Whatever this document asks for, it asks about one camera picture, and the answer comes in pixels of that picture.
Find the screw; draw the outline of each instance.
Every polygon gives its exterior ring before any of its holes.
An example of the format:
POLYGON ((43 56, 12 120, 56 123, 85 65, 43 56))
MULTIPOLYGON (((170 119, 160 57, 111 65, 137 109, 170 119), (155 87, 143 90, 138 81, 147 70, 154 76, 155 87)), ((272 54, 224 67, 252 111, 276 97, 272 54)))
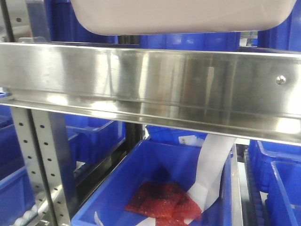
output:
POLYGON ((283 85, 286 82, 286 77, 280 75, 276 78, 276 82, 278 85, 283 85))

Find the metal shelving unit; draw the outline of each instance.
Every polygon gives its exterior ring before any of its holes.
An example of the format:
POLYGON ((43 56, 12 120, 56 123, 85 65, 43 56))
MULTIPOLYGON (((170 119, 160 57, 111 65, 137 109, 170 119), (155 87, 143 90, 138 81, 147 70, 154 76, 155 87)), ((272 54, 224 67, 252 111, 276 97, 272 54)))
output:
MULTIPOLYGON (((48 41, 44 1, 27 0, 23 8, 20 2, 24 5, 24 0, 6 5, 11 38, 48 41), (37 18, 43 25, 35 26, 37 18)), ((0 104, 12 107, 38 206, 30 226, 69 226, 81 204, 141 139, 133 123, 301 144, 301 55, 257 48, 136 47, 0 43, 0 87, 9 93, 0 104), (60 113, 129 122, 127 142, 91 167, 79 184, 60 113)), ((235 147, 233 154, 232 225, 241 226, 235 147)))

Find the red bubble wrap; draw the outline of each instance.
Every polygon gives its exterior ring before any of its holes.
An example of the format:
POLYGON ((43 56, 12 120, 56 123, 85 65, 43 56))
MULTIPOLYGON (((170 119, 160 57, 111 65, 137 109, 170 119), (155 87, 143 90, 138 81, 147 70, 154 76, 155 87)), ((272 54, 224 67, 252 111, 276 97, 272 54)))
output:
POLYGON ((185 218, 201 218, 199 206, 177 183, 145 182, 125 209, 156 218, 156 226, 186 226, 185 218))

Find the blue plastic bin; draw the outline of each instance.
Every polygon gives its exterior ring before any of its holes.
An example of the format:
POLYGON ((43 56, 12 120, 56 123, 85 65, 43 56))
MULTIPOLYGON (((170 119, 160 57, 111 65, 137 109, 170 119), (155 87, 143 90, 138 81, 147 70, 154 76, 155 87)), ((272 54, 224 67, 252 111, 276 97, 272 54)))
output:
MULTIPOLYGON (((6 97, 7 93, 0 92, 0 98, 6 97)), ((9 106, 0 105, 0 128, 13 123, 9 106)))
MULTIPOLYGON (((73 167, 76 167, 76 153, 80 148, 79 135, 68 133, 73 167)), ((24 160, 14 125, 0 129, 0 180, 24 166, 24 160)))
POLYGON ((48 0, 52 41, 118 43, 118 36, 101 36, 86 30, 77 20, 70 0, 48 0))
POLYGON ((272 162, 266 206, 271 226, 301 226, 301 164, 272 162))
POLYGON ((301 51, 301 0, 279 26, 258 32, 258 47, 301 51))
MULTIPOLYGON (((177 182, 188 190, 195 182, 200 148, 141 141, 99 186, 71 221, 72 226, 95 226, 97 214, 105 226, 135 226, 145 216, 124 210, 144 181, 177 182)), ((221 181, 220 198, 191 226, 231 226, 230 155, 221 181)))
POLYGON ((0 180, 0 226, 13 225, 34 204, 26 167, 0 180))
MULTIPOLYGON (((78 134, 68 133, 73 167, 78 134)), ((34 197, 14 125, 0 129, 0 226, 12 225, 34 205, 34 197)))
POLYGON ((250 162, 256 185, 262 192, 268 192, 269 180, 273 173, 272 161, 301 162, 301 146, 251 140, 250 162))
POLYGON ((0 129, 0 180, 24 166, 14 125, 0 129))
POLYGON ((125 124, 78 115, 65 115, 67 131, 79 134, 76 160, 97 163, 125 141, 125 124))
POLYGON ((150 140, 154 142, 160 142, 163 144, 171 144, 171 145, 186 145, 188 141, 187 136, 195 136, 200 144, 205 140, 207 134, 201 132, 194 132, 189 130, 182 129, 172 129, 167 127, 160 126, 146 126, 146 129, 150 135, 150 140))
POLYGON ((188 33, 141 35, 141 48, 235 51, 239 48, 240 33, 188 33))

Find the white plastic container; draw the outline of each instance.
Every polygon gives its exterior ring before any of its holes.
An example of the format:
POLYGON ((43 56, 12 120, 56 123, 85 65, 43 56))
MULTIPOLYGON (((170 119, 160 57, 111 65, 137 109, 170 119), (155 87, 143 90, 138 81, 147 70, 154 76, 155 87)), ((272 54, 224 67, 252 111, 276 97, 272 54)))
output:
POLYGON ((71 0, 79 22, 102 35, 266 30, 296 0, 71 0))

